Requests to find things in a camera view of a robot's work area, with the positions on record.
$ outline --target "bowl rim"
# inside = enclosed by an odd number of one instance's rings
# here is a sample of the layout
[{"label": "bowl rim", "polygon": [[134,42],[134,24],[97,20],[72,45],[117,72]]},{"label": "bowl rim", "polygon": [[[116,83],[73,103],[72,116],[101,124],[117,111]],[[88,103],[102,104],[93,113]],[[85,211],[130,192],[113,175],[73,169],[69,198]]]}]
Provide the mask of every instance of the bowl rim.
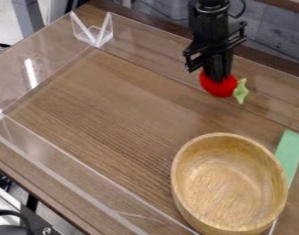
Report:
[{"label": "bowl rim", "polygon": [[[176,166],[177,166],[177,163],[181,159],[181,156],[182,156],[182,152],[185,151],[185,149],[192,145],[194,144],[197,141],[200,140],[204,140],[204,139],[209,139],[209,138],[213,138],[213,137],[230,137],[230,138],[234,138],[234,139],[238,139],[238,140],[244,140],[246,141],[249,144],[254,145],[257,148],[260,148],[264,153],[269,156],[274,166],[276,166],[276,170],[278,172],[278,175],[280,175],[280,179],[281,179],[281,183],[282,183],[282,190],[281,190],[281,201],[278,203],[278,205],[276,206],[276,209],[274,209],[274,212],[273,212],[273,216],[269,216],[268,218],[265,218],[261,222],[258,222],[257,224],[254,225],[250,225],[250,226],[241,226],[238,229],[236,228],[232,228],[229,226],[222,226],[222,225],[218,225],[216,224],[212,220],[206,219],[206,218],[197,218],[196,216],[196,213],[193,213],[190,211],[190,209],[186,207],[186,203],[185,203],[185,200],[184,198],[180,196],[180,192],[178,192],[178,185],[176,183],[176,180],[174,180],[174,176],[176,176]],[[225,230],[228,232],[242,232],[242,231],[252,231],[252,230],[256,230],[256,229],[261,229],[264,227],[266,227],[277,218],[277,216],[280,215],[282,209],[284,209],[284,206],[286,204],[286,199],[288,199],[288,181],[286,181],[286,175],[284,173],[284,169],[280,165],[280,162],[277,161],[276,159],[276,156],[273,155],[273,153],[270,153],[268,151],[268,149],[261,145],[258,144],[258,142],[256,142],[254,140],[252,140],[250,138],[248,137],[244,137],[244,136],[240,136],[240,135],[236,135],[236,134],[230,134],[230,133],[224,133],[224,132],[216,132],[216,133],[209,133],[209,134],[204,134],[204,135],[200,135],[198,137],[196,137],[194,139],[189,140],[186,142],[186,144],[181,147],[180,151],[176,153],[174,155],[174,158],[173,158],[173,161],[172,161],[172,173],[170,173],[170,178],[172,178],[172,194],[176,196],[176,199],[181,205],[181,207],[184,208],[184,210],[186,211],[186,213],[198,221],[201,222],[202,224],[205,224],[206,226],[214,228],[214,229],[220,229],[220,230]]]}]

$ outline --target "wooden bowl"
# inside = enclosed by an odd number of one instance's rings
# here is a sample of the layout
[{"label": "wooden bowl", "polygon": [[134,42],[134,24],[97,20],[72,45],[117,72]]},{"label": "wooden bowl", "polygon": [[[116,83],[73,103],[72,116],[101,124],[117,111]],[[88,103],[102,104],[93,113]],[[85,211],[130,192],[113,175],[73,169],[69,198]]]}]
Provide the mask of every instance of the wooden bowl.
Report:
[{"label": "wooden bowl", "polygon": [[190,226],[206,235],[260,234],[288,195],[273,154],[253,140],[226,133],[189,141],[172,163],[172,196]]}]

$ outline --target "red ball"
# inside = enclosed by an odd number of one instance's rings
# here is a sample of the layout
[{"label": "red ball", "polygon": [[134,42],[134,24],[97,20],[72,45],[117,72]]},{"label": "red ball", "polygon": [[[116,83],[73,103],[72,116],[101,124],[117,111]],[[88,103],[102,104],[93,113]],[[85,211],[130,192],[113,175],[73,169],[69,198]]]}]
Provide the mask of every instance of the red ball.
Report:
[{"label": "red ball", "polygon": [[232,96],[232,91],[237,86],[237,81],[233,75],[229,75],[228,78],[222,79],[221,83],[216,83],[201,71],[200,74],[200,83],[201,88],[216,97],[229,97]]}]

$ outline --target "green block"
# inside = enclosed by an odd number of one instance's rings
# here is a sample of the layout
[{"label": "green block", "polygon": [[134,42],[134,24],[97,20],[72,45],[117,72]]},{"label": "green block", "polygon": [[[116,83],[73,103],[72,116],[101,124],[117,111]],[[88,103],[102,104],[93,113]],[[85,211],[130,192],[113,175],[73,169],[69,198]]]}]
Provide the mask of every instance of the green block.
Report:
[{"label": "green block", "polygon": [[290,184],[299,166],[299,134],[285,130],[276,147],[274,156],[280,161]]}]

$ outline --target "green object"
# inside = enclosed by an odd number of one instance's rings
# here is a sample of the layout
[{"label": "green object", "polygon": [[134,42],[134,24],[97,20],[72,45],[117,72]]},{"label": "green object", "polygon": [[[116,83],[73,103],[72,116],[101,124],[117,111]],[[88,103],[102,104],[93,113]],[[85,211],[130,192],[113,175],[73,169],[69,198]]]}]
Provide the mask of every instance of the green object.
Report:
[{"label": "green object", "polygon": [[284,172],[288,178],[288,184],[290,181],[299,166],[299,134],[285,130],[281,136],[281,140],[276,147],[274,156],[280,161],[284,168]]},{"label": "green object", "polygon": [[236,98],[238,105],[244,104],[245,97],[248,94],[245,83],[246,83],[246,78],[242,78],[241,80],[238,80],[237,86],[232,91],[232,96]]}]

